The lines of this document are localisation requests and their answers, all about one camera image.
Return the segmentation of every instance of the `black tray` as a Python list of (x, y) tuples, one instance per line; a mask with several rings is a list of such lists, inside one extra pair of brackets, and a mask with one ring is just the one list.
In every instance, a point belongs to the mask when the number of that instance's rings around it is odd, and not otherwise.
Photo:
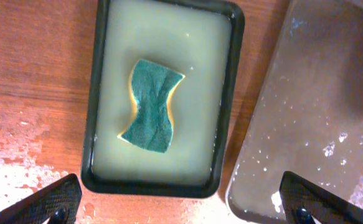
[(205, 0), (152, 0), (177, 4), (194, 9), (220, 13), (227, 16), (232, 24), (232, 34), (228, 54), (225, 80), (222, 89), (222, 104), (217, 120), (217, 138), (212, 161), (212, 173), (208, 181), (201, 186), (157, 184), (150, 182), (130, 182), (122, 180), (103, 181), (97, 179), (92, 172), (92, 155), (94, 149), (94, 135), (97, 123), (98, 103), (100, 98), (101, 72), (103, 66), (103, 53), (105, 48), (106, 23), (110, 0), (99, 0), (97, 21), (95, 27), (94, 54), (90, 95), (88, 97), (87, 124), (85, 131), (82, 182), (84, 186), (96, 193), (108, 194), (134, 194), (134, 195), (160, 195), (171, 197), (205, 198), (216, 192), (220, 185), (225, 143), (229, 128), (233, 89), (237, 76), (240, 49), (242, 45), (245, 17), (242, 10), (234, 3), (224, 1)]

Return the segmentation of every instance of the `water droplet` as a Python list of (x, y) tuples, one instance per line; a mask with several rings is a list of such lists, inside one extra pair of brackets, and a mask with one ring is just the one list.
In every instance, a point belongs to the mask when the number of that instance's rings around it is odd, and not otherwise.
[(328, 145), (327, 145), (327, 146), (323, 149), (325, 157), (329, 157), (329, 156), (333, 155), (334, 150), (335, 150), (335, 142), (334, 142), (334, 141), (332, 141), (332, 142), (330, 142), (330, 143), (329, 143), (329, 144), (328, 144)]
[(341, 165), (344, 166), (347, 164), (347, 160), (345, 158), (341, 159)]
[(281, 195), (280, 195), (279, 191), (277, 191), (271, 195), (271, 202), (273, 202), (275, 211), (280, 213), (281, 212), (280, 206), (282, 205), (282, 200), (281, 200)]
[(84, 206), (83, 206), (83, 211), (84, 211), (84, 214), (89, 217), (90, 219), (92, 217), (94, 217), (94, 213), (95, 213), (95, 208), (94, 208), (94, 205), (91, 204), (91, 203), (86, 203)]
[(345, 139), (347, 139), (347, 137), (348, 137), (347, 133), (342, 133), (339, 136), (339, 142), (343, 142)]

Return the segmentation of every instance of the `wooden table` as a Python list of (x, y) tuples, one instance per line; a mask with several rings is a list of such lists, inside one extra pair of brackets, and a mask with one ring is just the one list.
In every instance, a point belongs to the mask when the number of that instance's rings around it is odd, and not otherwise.
[[(219, 191), (205, 200), (94, 194), (80, 223), (240, 222), (224, 203), (289, 0), (235, 0), (246, 28)], [(97, 0), (0, 1), (0, 210), (79, 175)]]

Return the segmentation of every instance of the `wood grain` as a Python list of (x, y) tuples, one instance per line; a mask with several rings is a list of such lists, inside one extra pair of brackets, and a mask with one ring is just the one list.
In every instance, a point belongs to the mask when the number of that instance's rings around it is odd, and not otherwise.
[[(94, 194), (79, 223), (232, 223), (224, 194), (289, 0), (235, 0), (246, 28), (219, 191), (205, 200)], [(66, 173), (83, 153), (97, 0), (0, 1), (0, 209)]]

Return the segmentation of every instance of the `soapy water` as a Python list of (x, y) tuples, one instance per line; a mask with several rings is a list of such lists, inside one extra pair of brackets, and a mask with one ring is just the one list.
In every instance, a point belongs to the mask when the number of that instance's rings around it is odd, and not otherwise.
[(91, 203), (86, 203), (85, 205), (83, 205), (83, 212), (87, 220), (92, 220), (93, 217), (95, 217), (96, 215), (94, 205)]
[(332, 156), (333, 155), (333, 152), (335, 150), (335, 142), (332, 141), (330, 142), (324, 149), (324, 155), (325, 157), (329, 157), (329, 156)]
[(50, 130), (40, 122), (45, 110), (36, 110), (0, 112), (0, 211), (68, 174), (36, 164), (43, 146), (39, 137)]
[(341, 159), (341, 165), (344, 166), (347, 164), (347, 160), (345, 158)]
[(339, 136), (339, 142), (343, 142), (344, 140), (346, 140), (348, 137), (348, 134), (347, 133), (342, 133), (340, 136)]
[(280, 195), (279, 191), (277, 191), (271, 195), (271, 201), (273, 202), (275, 211), (280, 213), (281, 212), (280, 207), (282, 207), (282, 200), (281, 200), (281, 195)]
[(361, 140), (360, 140), (360, 146), (363, 145), (363, 136), (361, 136)]
[[(235, 215), (232, 215), (226, 203), (223, 203), (223, 197), (224, 195), (217, 193), (205, 200), (180, 200), (180, 204), (174, 207), (176, 211), (181, 213), (179, 223), (243, 223)], [(234, 203), (230, 195), (226, 195), (226, 197), (229, 204)], [(163, 198), (161, 200), (168, 201), (174, 200), (174, 198)], [(158, 220), (152, 218), (150, 223), (162, 223), (160, 215), (156, 216), (156, 218)], [(149, 218), (139, 223), (148, 223), (148, 220)]]
[(292, 23), (291, 23), (291, 29), (289, 30), (290, 36), (293, 36), (293, 31), (297, 28), (299, 28), (300, 25), (303, 24), (307, 24), (307, 22), (305, 21), (299, 21), (298, 19), (296, 19), (295, 17), (292, 18)]

